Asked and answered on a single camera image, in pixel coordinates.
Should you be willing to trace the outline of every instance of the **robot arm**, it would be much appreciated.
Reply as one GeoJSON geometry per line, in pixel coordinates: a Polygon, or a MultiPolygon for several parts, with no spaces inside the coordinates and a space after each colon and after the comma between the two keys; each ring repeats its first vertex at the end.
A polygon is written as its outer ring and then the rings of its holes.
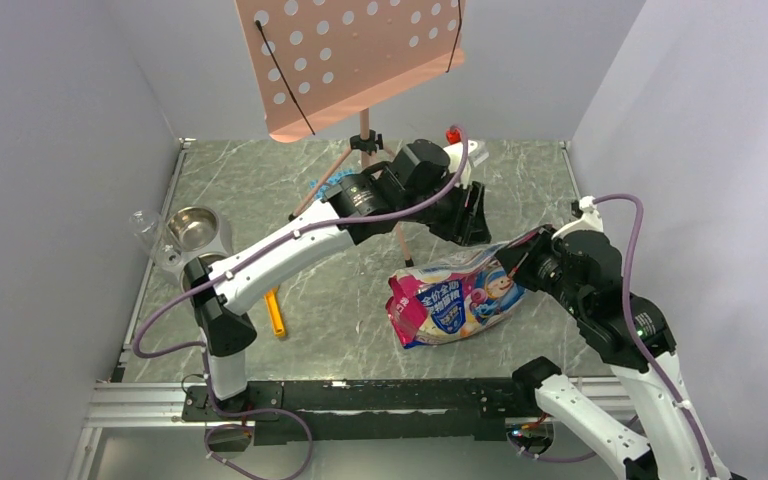
{"type": "MultiPolygon", "coordinates": [[[[573,204],[579,218],[560,229],[536,229],[496,258],[515,282],[550,294],[575,318],[579,332],[628,392],[646,437],[625,428],[575,388],[560,369],[541,357],[513,374],[521,401],[537,405],[569,426],[618,478],[704,480],[710,478],[683,409],[698,423],[690,402],[676,404],[663,379],[637,350],[622,312],[622,256],[602,233],[602,221],[586,197],[573,204]]],[[[631,295],[636,334],[687,398],[675,340],[664,315],[649,300],[631,295]]],[[[732,476],[711,452],[717,478],[732,476]]]]}
{"type": "MultiPolygon", "coordinates": [[[[239,254],[210,265],[201,260],[186,265],[184,275],[192,287],[226,277],[214,288],[192,297],[196,322],[207,344],[217,399],[246,390],[245,349],[257,337],[246,312],[270,289],[308,266],[390,232],[400,220],[427,225],[432,234],[462,246],[490,241],[483,211],[484,186],[469,182],[468,164],[462,169],[459,186],[413,215],[390,221],[340,222],[404,210],[430,198],[451,180],[462,152],[461,144],[443,149],[417,140],[402,148],[392,163],[380,162],[343,177],[325,192],[322,201],[314,202],[298,218],[239,254]],[[305,227],[322,222],[332,225],[304,233],[305,227]],[[264,246],[276,242],[277,247],[259,254],[264,246]],[[245,268],[231,273],[247,258],[251,261],[245,268]]],[[[472,159],[486,155],[486,151],[483,144],[471,141],[468,154],[472,159]]]]}

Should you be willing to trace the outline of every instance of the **metal bowl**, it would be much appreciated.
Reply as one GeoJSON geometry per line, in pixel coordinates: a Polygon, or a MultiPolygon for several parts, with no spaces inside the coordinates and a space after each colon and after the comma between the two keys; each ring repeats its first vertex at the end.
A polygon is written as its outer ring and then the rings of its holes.
{"type": "Polygon", "coordinates": [[[207,207],[187,207],[178,210],[168,225],[181,249],[193,252],[216,238],[219,216],[207,207]]]}
{"type": "MultiPolygon", "coordinates": [[[[199,255],[198,258],[203,261],[205,265],[211,265],[219,260],[225,260],[228,257],[220,253],[205,253],[204,255],[199,255]]],[[[181,290],[186,292],[190,287],[191,285],[190,282],[187,281],[187,276],[181,273],[181,290]]]]}

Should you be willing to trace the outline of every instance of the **white wall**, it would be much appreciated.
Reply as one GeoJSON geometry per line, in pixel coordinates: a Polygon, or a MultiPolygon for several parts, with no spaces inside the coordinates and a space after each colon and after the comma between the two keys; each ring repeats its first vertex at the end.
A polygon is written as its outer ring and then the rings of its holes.
{"type": "MultiPolygon", "coordinates": [[[[233,0],[108,1],[178,136],[267,136],[233,0]]],[[[457,121],[478,137],[569,139],[642,5],[468,1],[466,63],[375,106],[372,128],[414,138],[457,121]]],[[[357,129],[352,118],[319,135],[345,138],[357,129]]]]}
{"type": "Polygon", "coordinates": [[[176,144],[103,2],[0,0],[0,480],[65,476],[176,144]]]}
{"type": "MultiPolygon", "coordinates": [[[[643,198],[632,289],[668,315],[726,465],[768,479],[768,2],[648,0],[572,160],[583,192],[643,198]]],[[[631,208],[603,214],[627,238],[631,208]]]]}

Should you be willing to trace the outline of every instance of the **snack bag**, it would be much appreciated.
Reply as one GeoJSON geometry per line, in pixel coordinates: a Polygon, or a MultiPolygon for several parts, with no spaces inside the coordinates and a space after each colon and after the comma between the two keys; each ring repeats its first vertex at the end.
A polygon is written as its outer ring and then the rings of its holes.
{"type": "Polygon", "coordinates": [[[508,318],[526,290],[507,276],[493,254],[524,237],[396,271],[386,308],[402,346],[454,342],[508,318]]]}

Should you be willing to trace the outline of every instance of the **cartoon character on bag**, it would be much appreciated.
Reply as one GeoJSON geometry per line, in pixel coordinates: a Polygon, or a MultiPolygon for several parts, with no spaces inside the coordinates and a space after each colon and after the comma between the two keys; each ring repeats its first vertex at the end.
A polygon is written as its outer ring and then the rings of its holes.
{"type": "Polygon", "coordinates": [[[498,264],[489,266],[475,279],[475,287],[470,293],[472,306],[470,311],[482,325],[487,319],[511,308],[525,293],[498,264]]]}

